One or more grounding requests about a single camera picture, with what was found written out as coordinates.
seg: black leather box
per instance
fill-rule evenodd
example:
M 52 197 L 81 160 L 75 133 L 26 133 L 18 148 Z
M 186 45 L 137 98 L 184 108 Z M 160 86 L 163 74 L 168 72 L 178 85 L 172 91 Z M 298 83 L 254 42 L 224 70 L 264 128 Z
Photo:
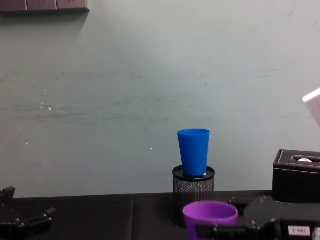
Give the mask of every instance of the black leather box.
M 298 161 L 309 159 L 312 162 Z M 272 197 L 286 203 L 320 203 L 320 152 L 280 149 L 273 163 Z

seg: mesh pen holder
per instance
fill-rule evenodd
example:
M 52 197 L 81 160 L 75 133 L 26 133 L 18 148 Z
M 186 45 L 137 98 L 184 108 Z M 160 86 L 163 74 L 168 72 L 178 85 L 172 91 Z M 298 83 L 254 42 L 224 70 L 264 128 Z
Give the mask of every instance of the mesh pen holder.
M 203 176 L 186 176 L 182 165 L 172 170 L 173 175 L 173 203 L 172 221 L 181 227 L 185 227 L 183 209 L 186 205 L 209 200 L 210 193 L 215 188 L 215 170 L 206 167 L 206 174 Z

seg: white label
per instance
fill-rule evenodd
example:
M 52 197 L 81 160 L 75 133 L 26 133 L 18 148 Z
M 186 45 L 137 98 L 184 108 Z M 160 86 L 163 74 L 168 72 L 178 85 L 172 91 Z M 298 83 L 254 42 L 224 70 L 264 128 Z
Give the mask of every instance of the white label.
M 308 226 L 288 226 L 290 236 L 311 236 L 310 227 Z

